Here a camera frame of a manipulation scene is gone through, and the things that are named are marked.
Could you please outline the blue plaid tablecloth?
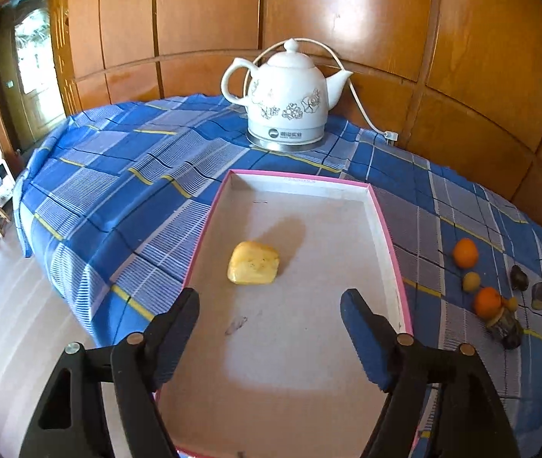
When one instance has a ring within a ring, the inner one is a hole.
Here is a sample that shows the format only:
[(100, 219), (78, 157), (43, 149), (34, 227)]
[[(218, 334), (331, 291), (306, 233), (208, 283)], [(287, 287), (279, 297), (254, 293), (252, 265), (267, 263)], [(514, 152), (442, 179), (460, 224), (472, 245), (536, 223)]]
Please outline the blue plaid tablecloth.
[[(521, 453), (542, 446), (542, 310), (512, 290), (521, 267), (542, 281), (542, 227), (491, 190), (383, 137), (331, 118), (309, 152), (252, 147), (246, 116), (219, 96), (107, 105), (69, 117), (35, 150), (14, 194), (25, 255), (95, 343), (106, 346), (168, 310), (195, 242), (231, 169), (350, 179), (373, 186), (402, 271), (415, 335), (435, 347), (473, 343), (503, 401)], [(455, 265), (472, 239), (473, 269)], [(505, 350), (472, 309), (463, 275), (474, 271), (503, 307), (517, 298), (521, 346)]]

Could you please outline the dark flat water caltrop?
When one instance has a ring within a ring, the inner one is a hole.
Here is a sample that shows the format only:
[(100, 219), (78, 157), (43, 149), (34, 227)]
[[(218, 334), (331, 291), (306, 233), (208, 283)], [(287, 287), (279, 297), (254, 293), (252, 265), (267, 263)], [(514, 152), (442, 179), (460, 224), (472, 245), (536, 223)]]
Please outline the dark flat water caltrop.
[(512, 290), (519, 290), (520, 292), (528, 290), (530, 284), (529, 277), (521, 267), (513, 265), (510, 270), (509, 279)]

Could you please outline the pink rimmed white tray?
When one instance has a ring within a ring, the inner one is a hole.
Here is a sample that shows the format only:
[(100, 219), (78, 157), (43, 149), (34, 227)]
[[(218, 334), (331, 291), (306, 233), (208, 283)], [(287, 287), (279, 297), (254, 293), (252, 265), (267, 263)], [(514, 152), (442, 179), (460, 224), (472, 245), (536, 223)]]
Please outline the pink rimmed white tray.
[[(280, 257), (272, 283), (226, 277), (235, 247)], [(381, 206), (365, 183), (264, 171), (226, 175), (186, 276), (200, 315), (158, 406), (197, 457), (357, 457), (384, 393), (340, 316), (359, 290), (396, 331), (412, 328)]]

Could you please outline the wooden glass door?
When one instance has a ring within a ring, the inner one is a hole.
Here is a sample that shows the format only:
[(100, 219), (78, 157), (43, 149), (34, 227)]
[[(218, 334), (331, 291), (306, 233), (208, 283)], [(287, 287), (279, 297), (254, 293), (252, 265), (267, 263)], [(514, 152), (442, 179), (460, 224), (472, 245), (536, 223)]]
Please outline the wooden glass door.
[(48, 0), (0, 5), (0, 112), (19, 154), (32, 150), (65, 118)]

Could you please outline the small yellow round fruit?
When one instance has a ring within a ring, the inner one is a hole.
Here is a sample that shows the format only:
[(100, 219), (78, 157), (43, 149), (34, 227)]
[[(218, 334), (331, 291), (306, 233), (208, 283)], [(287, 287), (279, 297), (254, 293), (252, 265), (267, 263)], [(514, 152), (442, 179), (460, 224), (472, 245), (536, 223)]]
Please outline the small yellow round fruit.
[(517, 311), (518, 308), (518, 301), (517, 298), (512, 297), (509, 300), (506, 301), (506, 308), (511, 311), (512, 313)]

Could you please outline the tan round longan fruit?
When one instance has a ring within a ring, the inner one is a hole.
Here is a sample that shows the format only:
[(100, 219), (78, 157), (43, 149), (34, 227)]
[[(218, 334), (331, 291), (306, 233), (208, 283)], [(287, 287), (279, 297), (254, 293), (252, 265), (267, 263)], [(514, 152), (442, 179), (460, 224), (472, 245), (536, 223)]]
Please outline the tan round longan fruit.
[(463, 291), (468, 294), (477, 293), (481, 287), (481, 278), (479, 274), (474, 271), (467, 272), (463, 275), (461, 286), (463, 287)]

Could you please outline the orange tangerine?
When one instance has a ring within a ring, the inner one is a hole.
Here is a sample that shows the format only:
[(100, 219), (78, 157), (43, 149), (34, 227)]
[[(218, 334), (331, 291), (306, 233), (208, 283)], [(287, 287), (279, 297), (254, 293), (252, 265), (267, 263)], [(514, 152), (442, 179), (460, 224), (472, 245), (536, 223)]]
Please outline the orange tangerine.
[(478, 248), (472, 239), (460, 239), (453, 248), (452, 257), (458, 268), (473, 269), (479, 260)]
[(482, 287), (474, 296), (472, 309), (482, 321), (490, 321), (502, 310), (503, 302), (500, 293), (493, 287)]

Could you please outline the yellow fruit piece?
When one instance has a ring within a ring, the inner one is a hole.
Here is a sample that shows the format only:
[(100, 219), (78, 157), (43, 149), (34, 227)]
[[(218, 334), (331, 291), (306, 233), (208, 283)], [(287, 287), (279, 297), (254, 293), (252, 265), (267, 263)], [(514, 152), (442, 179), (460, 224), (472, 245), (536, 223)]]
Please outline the yellow fruit piece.
[(279, 253), (273, 247), (244, 241), (233, 250), (226, 277), (238, 285), (269, 284), (277, 275), (279, 262)]

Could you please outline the white ceramic electric kettle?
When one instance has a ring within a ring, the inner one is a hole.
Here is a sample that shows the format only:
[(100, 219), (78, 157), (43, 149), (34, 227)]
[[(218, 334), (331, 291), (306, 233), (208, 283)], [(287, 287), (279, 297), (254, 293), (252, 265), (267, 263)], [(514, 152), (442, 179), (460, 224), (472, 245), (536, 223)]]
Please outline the white ceramic electric kettle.
[[(246, 110), (246, 137), (255, 146), (290, 152), (322, 144), (329, 112), (352, 76), (344, 68), (324, 76), (309, 55), (299, 51), (300, 42), (285, 40), (280, 44), (284, 49), (261, 65), (236, 58), (223, 73), (221, 94)], [(250, 82), (238, 97), (230, 92), (229, 83), (240, 68), (249, 72)]]

